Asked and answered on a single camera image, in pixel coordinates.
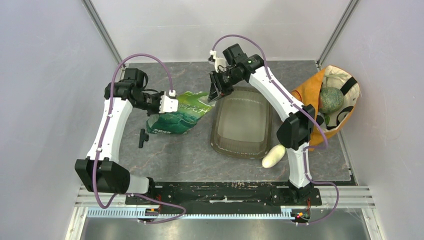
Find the green litter bag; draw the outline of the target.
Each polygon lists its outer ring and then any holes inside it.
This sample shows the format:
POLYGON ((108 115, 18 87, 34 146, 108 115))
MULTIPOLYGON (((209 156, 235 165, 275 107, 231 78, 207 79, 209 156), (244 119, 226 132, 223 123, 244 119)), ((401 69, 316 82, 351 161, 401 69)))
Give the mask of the green litter bag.
POLYGON ((146 131, 149 134, 187 134, 215 106, 215 102, 208 102, 208 96, 209 94, 203 91, 184 92, 177 97, 177 111, 151 115, 146 121, 146 131))

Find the black bag clip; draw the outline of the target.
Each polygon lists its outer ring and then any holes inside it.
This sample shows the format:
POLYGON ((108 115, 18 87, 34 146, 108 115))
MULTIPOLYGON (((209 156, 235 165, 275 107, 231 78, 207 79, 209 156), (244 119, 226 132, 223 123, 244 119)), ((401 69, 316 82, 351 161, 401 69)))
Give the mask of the black bag clip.
POLYGON ((144 128, 142 128, 139 132, 139 141, 138 141, 138 148, 142 149, 144 147, 145 142, 149 141, 149 134, 146 132, 144 128))

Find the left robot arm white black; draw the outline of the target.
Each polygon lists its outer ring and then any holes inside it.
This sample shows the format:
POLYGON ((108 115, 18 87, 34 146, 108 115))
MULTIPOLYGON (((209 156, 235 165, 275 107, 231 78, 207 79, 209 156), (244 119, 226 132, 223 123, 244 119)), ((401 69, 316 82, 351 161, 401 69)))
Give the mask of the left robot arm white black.
POLYGON ((126 68, 123 78, 109 83, 104 90, 104 109, 92 147, 84 159, 77 159, 74 169, 90 192, 133 194, 144 204, 152 204, 157 191, 153 180, 140 177, 119 164, 119 150, 126 122, 134 109, 148 116, 177 110, 174 91, 148 89, 148 75, 138 68, 126 68))

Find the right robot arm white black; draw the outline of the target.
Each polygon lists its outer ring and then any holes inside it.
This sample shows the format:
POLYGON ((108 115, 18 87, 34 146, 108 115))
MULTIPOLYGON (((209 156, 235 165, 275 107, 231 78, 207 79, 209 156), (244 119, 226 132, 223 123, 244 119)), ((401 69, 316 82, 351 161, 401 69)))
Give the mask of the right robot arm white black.
POLYGON ((246 81, 265 97, 280 117, 282 124, 276 132, 279 144, 265 155, 262 166, 271 168, 287 155, 290 169, 288 197, 292 203, 302 204, 314 188, 309 173, 308 147, 314 128, 315 108, 292 96, 272 74, 264 57, 257 54, 247 56, 239 44, 225 49, 224 57, 218 57, 214 49, 209 54, 208 61, 215 68, 209 74, 209 102, 230 95, 234 85, 246 81))

